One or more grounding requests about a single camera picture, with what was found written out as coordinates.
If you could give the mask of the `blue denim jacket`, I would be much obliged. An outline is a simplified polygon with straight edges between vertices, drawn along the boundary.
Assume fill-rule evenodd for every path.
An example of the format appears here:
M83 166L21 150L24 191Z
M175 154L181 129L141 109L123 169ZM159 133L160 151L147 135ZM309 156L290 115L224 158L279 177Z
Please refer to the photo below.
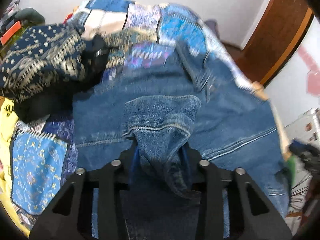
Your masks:
M121 194L129 239L193 239L199 194L182 146L219 168L244 168L281 216L289 180L272 107L239 88L212 54L134 46L116 77L73 99L78 165L96 170L137 142L131 189Z

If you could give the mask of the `black garment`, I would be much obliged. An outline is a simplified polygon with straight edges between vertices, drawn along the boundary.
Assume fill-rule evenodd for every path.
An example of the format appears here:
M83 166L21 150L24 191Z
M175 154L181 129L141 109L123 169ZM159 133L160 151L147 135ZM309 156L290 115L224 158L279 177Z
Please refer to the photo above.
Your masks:
M68 81L60 79L40 94L32 96L31 99L14 103L14 111L18 118L27 124L47 115L71 112L73 95L86 92L100 82L110 50L104 39L95 35L80 54L80 62L85 69L84 78L69 78Z

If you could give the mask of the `yellow printed garment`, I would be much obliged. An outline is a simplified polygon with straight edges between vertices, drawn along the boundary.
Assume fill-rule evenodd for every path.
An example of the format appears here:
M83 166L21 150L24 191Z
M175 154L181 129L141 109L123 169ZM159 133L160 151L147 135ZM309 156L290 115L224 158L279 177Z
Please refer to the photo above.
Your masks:
M9 220L25 237L29 238L30 230L21 224L17 215L18 207L11 201L11 162L10 162L10 142L14 132L18 116L14 112L12 100L1 97L1 204Z

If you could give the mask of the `navy patterned folded garment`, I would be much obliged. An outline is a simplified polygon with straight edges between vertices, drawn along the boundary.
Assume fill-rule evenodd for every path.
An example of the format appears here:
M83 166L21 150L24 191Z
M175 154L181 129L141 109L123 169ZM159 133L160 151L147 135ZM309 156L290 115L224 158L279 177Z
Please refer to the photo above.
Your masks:
M21 103L60 79L84 78L80 54L87 42L66 24L33 26L11 46L1 64L1 96Z

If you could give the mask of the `grey purple backpack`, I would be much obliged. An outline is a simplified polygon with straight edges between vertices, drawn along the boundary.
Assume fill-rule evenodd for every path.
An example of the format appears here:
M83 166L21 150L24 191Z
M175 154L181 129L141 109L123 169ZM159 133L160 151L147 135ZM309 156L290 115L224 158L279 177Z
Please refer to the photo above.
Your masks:
M206 20L204 23L215 34L217 38L220 38L219 28L216 20Z

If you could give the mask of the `blue patchwork bedspread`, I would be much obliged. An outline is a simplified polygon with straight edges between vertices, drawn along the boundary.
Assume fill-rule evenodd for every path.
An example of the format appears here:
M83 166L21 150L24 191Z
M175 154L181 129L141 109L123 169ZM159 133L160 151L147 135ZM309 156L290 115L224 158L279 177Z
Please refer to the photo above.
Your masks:
M87 43L99 35L111 48L98 84L116 77L134 46L154 43L174 47L183 41L191 53L209 53L220 59L230 68L236 85L253 93L251 83L220 40L197 14L182 5L90 0L64 24L76 29ZM18 120L10 142L11 200L19 208L20 219L32 228L67 179L81 167L74 141L73 110L27 124Z

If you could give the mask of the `cluttered pile with orange box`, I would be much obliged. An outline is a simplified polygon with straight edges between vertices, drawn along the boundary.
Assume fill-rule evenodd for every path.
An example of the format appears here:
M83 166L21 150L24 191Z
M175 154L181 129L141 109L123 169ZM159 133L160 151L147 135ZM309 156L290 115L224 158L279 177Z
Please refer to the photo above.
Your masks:
M45 18L35 9L21 9L20 0L12 2L1 18L1 56L7 53L25 29L45 22Z

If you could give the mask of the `wooden wardrobe door frame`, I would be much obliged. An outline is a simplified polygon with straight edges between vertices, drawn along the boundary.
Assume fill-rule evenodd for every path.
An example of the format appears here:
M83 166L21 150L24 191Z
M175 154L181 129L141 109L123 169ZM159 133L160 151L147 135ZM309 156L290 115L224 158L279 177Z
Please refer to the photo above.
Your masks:
M270 0L243 49L223 44L251 81L266 86L299 47L312 20L306 0Z

